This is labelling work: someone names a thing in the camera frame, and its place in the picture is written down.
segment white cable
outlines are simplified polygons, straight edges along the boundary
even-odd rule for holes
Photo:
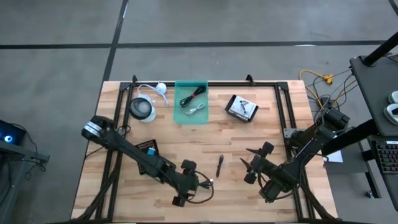
[[[169,102],[167,102],[166,96],[165,96],[163,93],[161,93],[159,90],[155,89],[154,87],[152,87],[152,86],[150,86],[150,85],[146,85],[146,84],[139,85],[139,87],[137,88],[137,91],[139,91],[139,88],[142,87],[142,86],[146,86],[146,87],[149,87],[149,88],[155,90],[155,92],[156,92],[157,94],[159,94],[160,96],[163,96],[164,103],[165,103],[166,105],[169,104]]]

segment keyboard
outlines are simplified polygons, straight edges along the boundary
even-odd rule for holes
[[[378,164],[384,174],[398,174],[398,141],[376,141]]]

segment wooden table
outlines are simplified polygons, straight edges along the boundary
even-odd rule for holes
[[[288,81],[290,97],[298,128],[309,127],[312,114],[302,81]],[[120,82],[105,82],[99,98],[96,114],[113,119]],[[253,154],[245,148],[257,149],[265,141],[271,142],[274,152],[267,158],[275,164],[285,161],[286,154],[280,128],[275,91],[270,87],[210,87],[209,120],[207,124],[180,125],[173,120],[174,88],[168,88],[165,106],[161,96],[148,88],[141,88],[155,100],[157,117],[151,123],[142,123],[130,117],[131,132],[126,139],[138,144],[156,139],[160,153],[177,165],[181,172],[184,159],[197,163],[197,170],[214,179],[215,194],[207,203],[193,205],[187,203],[180,208],[171,204],[175,190],[162,185],[146,175],[139,175],[137,164],[128,156],[123,156],[121,176],[114,211],[114,222],[288,222],[296,221],[293,197],[265,203],[258,194],[257,184],[243,181],[246,169],[239,158],[251,161]],[[259,105],[259,110],[251,123],[227,115],[224,108],[232,94],[242,96]],[[123,99],[122,112],[126,98]],[[284,102],[285,119],[289,124]],[[99,148],[89,143],[87,153]],[[215,177],[220,154],[224,163],[219,178]],[[103,175],[106,150],[88,157],[81,173],[72,218],[78,217],[98,193]],[[314,157],[306,166],[310,188],[320,203],[337,216],[335,203],[330,190],[326,170],[321,157]],[[209,196],[210,191],[198,190],[195,200]],[[104,214],[108,211],[107,199]],[[305,199],[300,193],[304,214],[307,215]]]

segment gray floor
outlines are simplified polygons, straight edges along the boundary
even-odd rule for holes
[[[0,44],[110,43],[122,0],[0,0]],[[145,1],[130,0],[121,42],[384,40],[398,30],[387,0]],[[110,80],[295,80],[310,69],[346,70],[348,60],[375,45],[119,49]],[[24,184],[12,223],[67,220],[87,142],[82,125],[95,111],[109,49],[0,50],[0,119],[25,126],[51,155],[47,172]],[[317,85],[320,94],[332,86]],[[305,75],[310,84],[314,77]],[[351,125],[370,118],[357,88],[342,112]],[[373,164],[382,199],[363,197],[364,175],[329,175],[340,218],[395,223],[386,188]]]

